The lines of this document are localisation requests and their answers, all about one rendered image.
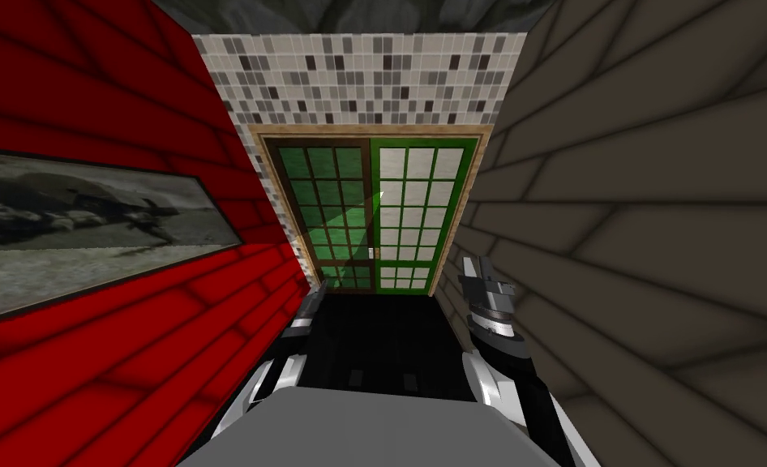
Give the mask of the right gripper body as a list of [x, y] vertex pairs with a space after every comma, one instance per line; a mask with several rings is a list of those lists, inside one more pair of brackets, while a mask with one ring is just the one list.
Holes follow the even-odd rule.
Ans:
[[473, 310], [478, 308], [492, 319], [511, 319], [514, 314], [512, 283], [493, 281], [478, 276], [458, 276], [464, 299]]

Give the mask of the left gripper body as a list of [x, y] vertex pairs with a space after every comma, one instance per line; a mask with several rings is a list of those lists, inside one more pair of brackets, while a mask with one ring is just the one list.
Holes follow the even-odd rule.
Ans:
[[318, 287], [313, 288], [311, 292], [305, 296], [302, 302], [302, 319], [313, 319], [313, 316], [319, 309], [319, 305], [324, 298], [328, 286], [329, 280], [322, 280]]

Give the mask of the green framed glass door leaf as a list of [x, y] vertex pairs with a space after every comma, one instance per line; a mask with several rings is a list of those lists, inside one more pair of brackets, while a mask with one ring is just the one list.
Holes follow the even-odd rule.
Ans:
[[477, 138], [374, 138], [377, 293], [428, 295], [442, 263]]

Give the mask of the brown framed glass door leaf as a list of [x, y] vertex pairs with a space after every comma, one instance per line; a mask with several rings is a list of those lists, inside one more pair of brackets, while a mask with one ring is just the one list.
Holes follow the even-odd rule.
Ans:
[[264, 140], [317, 283], [374, 293], [373, 191], [368, 139]]

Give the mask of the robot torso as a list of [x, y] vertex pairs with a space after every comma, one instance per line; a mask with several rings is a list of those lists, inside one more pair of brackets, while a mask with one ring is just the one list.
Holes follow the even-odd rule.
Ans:
[[280, 388], [177, 467], [547, 467], [473, 401]]

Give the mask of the grey landscape wall picture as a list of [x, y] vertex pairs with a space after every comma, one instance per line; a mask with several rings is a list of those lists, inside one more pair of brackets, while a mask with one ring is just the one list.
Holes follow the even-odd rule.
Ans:
[[0, 318], [240, 241], [196, 177], [0, 151]]

